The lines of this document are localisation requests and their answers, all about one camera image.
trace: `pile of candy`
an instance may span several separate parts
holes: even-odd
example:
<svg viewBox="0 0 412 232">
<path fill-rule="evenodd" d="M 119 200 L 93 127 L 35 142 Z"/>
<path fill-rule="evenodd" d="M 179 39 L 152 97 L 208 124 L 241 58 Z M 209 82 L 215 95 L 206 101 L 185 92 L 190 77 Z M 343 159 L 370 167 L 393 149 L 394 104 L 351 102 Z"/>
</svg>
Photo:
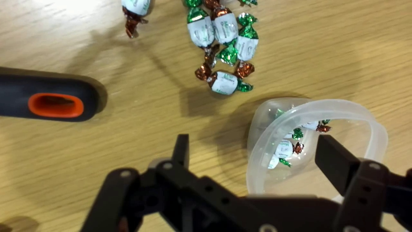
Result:
<svg viewBox="0 0 412 232">
<path fill-rule="evenodd" d="M 255 0 L 242 0 L 242 4 L 251 3 L 258 4 Z M 205 53 L 204 65 L 195 71 L 196 78 L 205 82 L 214 93 L 223 96 L 232 96 L 237 91 L 251 92 L 254 87 L 244 83 L 244 79 L 255 71 L 249 61 L 259 43 L 258 33 L 253 28 L 257 19 L 246 13 L 236 19 L 219 0 L 185 0 L 185 4 L 188 8 L 190 37 Z M 213 73 L 217 60 L 235 68 L 235 71 Z"/>
<path fill-rule="evenodd" d="M 284 111 L 277 110 L 275 115 L 272 115 L 271 113 L 270 116 L 277 119 L 282 114 Z M 299 156 L 304 153 L 306 146 L 302 144 L 302 140 L 306 137 L 307 132 L 312 131 L 318 133 L 327 133 L 331 131 L 331 127 L 329 124 L 330 120 L 311 122 L 299 128 L 295 128 L 291 133 L 286 135 L 271 160 L 270 169 L 275 169 L 279 163 L 291 168 L 293 164 L 289 160 L 294 155 Z"/>
</svg>

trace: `brown candy wrapper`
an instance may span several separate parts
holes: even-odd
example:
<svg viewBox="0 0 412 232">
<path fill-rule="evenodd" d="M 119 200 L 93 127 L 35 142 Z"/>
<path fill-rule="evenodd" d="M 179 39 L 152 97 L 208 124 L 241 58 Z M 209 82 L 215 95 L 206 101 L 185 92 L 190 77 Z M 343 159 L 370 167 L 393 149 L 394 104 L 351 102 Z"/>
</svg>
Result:
<svg viewBox="0 0 412 232">
<path fill-rule="evenodd" d="M 232 13 L 228 8 L 222 6 L 219 0 L 205 0 L 205 7 L 212 11 L 212 20 Z"/>
<path fill-rule="evenodd" d="M 255 73 L 255 66 L 249 62 L 240 62 L 233 73 L 239 79 L 245 79 Z"/>
<path fill-rule="evenodd" d="M 195 71 L 195 75 L 199 80 L 203 82 L 208 82 L 213 77 L 212 69 L 208 64 L 204 64 L 200 69 L 197 69 Z"/>
<path fill-rule="evenodd" d="M 297 144 L 297 146 L 294 147 L 294 153 L 300 155 L 304 151 L 306 146 L 300 145 L 299 142 Z"/>
<path fill-rule="evenodd" d="M 331 131 L 331 127 L 329 126 L 318 126 L 317 128 L 317 132 L 321 132 L 321 133 L 329 133 Z"/>
<path fill-rule="evenodd" d="M 123 12 L 127 17 L 127 24 L 125 24 L 125 31 L 127 35 L 132 39 L 132 38 L 137 38 L 138 33 L 137 33 L 137 28 L 139 24 L 147 24 L 146 20 L 143 20 L 143 17 L 129 12 L 125 7 L 123 7 Z"/>
<path fill-rule="evenodd" d="M 215 68 L 217 65 L 215 57 L 219 53 L 219 49 L 221 49 L 219 44 L 215 44 L 212 48 L 205 49 L 205 64 L 212 69 Z"/>
</svg>

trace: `table surface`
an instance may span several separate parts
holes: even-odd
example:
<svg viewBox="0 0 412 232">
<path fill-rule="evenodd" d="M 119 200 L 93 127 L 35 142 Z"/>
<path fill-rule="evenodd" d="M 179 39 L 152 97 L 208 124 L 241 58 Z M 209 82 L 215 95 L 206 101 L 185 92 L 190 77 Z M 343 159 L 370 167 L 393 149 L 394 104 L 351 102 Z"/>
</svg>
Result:
<svg viewBox="0 0 412 232">
<path fill-rule="evenodd" d="M 257 107 L 273 98 L 361 104 L 388 131 L 384 164 L 398 174 L 412 167 L 411 2 L 227 6 L 259 19 L 260 42 L 257 73 L 248 78 L 254 92 L 221 98 L 194 75 L 203 52 L 190 40 L 178 0 L 157 0 L 133 40 L 119 2 L 4 2 L 3 68 L 89 77 L 106 87 L 109 101 L 80 124 L 2 118 L 0 231 L 79 231 L 109 172 L 145 172 L 172 154 L 179 133 L 191 135 L 195 174 L 246 195 L 249 126 Z M 392 218 L 384 225 L 401 230 Z M 172 231 L 156 216 L 143 226 L 154 230 Z"/>
</svg>

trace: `plastic bowl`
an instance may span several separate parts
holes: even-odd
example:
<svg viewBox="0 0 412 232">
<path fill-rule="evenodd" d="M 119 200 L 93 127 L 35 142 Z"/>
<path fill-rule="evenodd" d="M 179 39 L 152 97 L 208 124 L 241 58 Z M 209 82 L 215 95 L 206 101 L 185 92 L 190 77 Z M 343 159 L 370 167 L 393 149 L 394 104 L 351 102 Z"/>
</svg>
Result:
<svg viewBox="0 0 412 232">
<path fill-rule="evenodd" d="M 313 162 L 320 136 L 315 127 L 322 120 L 331 120 L 331 136 L 349 146 L 347 149 L 354 155 L 383 162 L 388 146 L 387 131 L 361 105 L 343 100 L 271 100 L 258 107 L 249 133 L 250 195 L 325 193 L 326 178 L 318 182 L 322 174 Z M 285 138 L 290 138 L 297 128 L 304 133 L 299 141 L 304 145 L 303 153 L 285 158 L 291 167 L 276 164 L 279 158 L 284 158 L 282 151 L 290 153 L 291 145 L 286 142 L 290 140 Z M 336 198 L 336 191 L 325 198 Z"/>
</svg>

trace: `orange grip insert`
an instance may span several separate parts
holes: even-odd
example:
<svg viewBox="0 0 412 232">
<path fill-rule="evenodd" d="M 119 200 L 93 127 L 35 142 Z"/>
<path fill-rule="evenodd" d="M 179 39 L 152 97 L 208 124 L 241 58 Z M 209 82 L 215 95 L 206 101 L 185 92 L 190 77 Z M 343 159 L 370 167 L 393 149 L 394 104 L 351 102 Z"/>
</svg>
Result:
<svg viewBox="0 0 412 232">
<path fill-rule="evenodd" d="M 42 118 L 74 119 L 84 113 L 84 104 L 74 96 L 38 93 L 30 97 L 29 110 Z"/>
</svg>

